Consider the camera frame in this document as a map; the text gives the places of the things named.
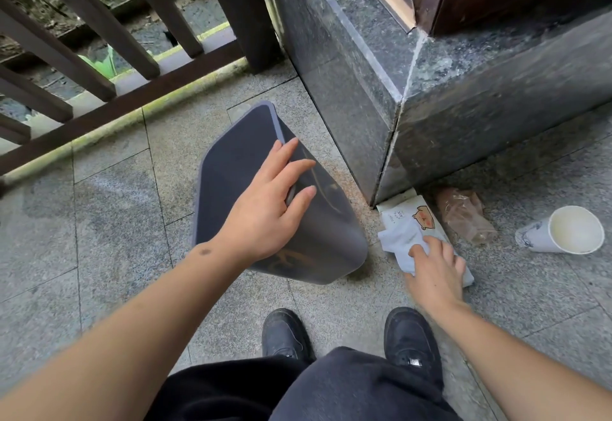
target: hand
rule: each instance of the hand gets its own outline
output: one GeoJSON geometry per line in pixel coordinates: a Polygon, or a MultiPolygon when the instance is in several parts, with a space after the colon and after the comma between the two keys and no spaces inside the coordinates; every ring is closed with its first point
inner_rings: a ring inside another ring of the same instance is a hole
{"type": "Polygon", "coordinates": [[[414,258],[415,276],[406,273],[406,286],[413,300],[437,320],[436,316],[449,308],[467,307],[463,302],[465,260],[455,256],[449,243],[432,236],[423,239],[429,245],[429,255],[423,246],[412,246],[408,254],[414,258]]]}
{"type": "Polygon", "coordinates": [[[247,266],[277,253],[289,242],[317,193],[314,186],[306,187],[295,195],[288,207],[285,204],[291,186],[317,163],[304,159],[288,164],[297,142],[297,138],[293,138],[284,146],[280,141],[274,143],[215,236],[216,242],[239,255],[247,266]]]}

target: granite floor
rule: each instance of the granite floor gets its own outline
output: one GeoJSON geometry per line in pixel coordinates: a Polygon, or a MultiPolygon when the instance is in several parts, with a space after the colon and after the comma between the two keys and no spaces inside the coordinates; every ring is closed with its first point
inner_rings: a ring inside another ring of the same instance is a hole
{"type": "MultiPolygon", "coordinates": [[[[251,76],[244,62],[136,112],[132,124],[54,163],[0,201],[0,392],[170,269],[190,247],[198,163],[249,106],[281,118],[353,201],[370,242],[367,263],[329,286],[245,272],[203,322],[175,370],[253,357],[272,309],[302,317],[317,355],[338,345],[383,352],[383,324],[410,305],[381,225],[366,205],[302,82],[287,61],[251,76]]],[[[612,243],[585,257],[529,254],[513,231],[564,204],[590,208],[612,229],[612,108],[604,107],[450,175],[476,189],[500,238],[459,239],[476,284],[476,311],[612,388],[612,243]]],[[[424,188],[426,193],[431,188],[424,188]]],[[[460,351],[435,329],[449,402],[465,420],[503,415],[460,351]]]]}

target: shoe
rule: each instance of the shoe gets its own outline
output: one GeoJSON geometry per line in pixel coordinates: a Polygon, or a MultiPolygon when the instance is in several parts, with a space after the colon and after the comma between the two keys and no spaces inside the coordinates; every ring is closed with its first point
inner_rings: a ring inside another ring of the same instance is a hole
{"type": "Polygon", "coordinates": [[[415,309],[391,310],[384,325],[384,354],[389,362],[406,367],[444,390],[436,338],[425,317],[415,309]]]}
{"type": "Polygon", "coordinates": [[[314,360],[314,353],[306,328],[290,309],[279,308],[264,321],[261,348],[265,357],[283,355],[306,362],[314,360]]]}

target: black pants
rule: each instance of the black pants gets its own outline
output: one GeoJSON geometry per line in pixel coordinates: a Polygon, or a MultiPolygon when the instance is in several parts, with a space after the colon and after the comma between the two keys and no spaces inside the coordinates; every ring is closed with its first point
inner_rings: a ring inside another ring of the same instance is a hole
{"type": "Polygon", "coordinates": [[[410,368],[348,348],[309,365],[287,357],[211,363],[170,376],[146,421],[459,420],[410,368]]]}

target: forearm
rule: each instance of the forearm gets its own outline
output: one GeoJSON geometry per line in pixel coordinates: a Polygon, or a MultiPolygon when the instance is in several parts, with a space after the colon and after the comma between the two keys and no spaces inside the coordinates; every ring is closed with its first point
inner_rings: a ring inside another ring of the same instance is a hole
{"type": "Polygon", "coordinates": [[[7,395],[4,419],[142,419],[214,303],[246,265],[202,244],[7,395]]]}
{"type": "Polygon", "coordinates": [[[611,392],[468,307],[453,307],[434,318],[465,353],[510,421],[609,419],[611,392]]]}

